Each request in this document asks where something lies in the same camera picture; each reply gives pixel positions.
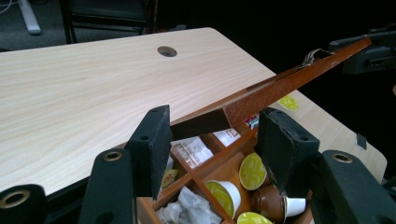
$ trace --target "wooden table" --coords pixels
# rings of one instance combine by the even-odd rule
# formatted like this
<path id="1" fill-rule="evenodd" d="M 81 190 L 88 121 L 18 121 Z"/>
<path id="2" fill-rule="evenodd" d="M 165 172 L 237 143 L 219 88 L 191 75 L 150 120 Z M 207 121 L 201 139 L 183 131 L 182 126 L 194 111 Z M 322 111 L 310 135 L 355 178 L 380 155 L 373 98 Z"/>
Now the wooden table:
<path id="1" fill-rule="evenodd" d="M 161 46 L 177 56 L 162 56 Z M 125 143 L 151 108 L 170 105 L 176 120 L 274 75 L 210 28 L 2 52 L 0 191 L 38 184 L 51 194 L 90 175 L 96 155 Z M 360 149 L 346 126 L 291 96 L 300 109 L 286 112 L 320 151 L 356 155 L 382 179 L 387 161 L 377 149 Z"/>

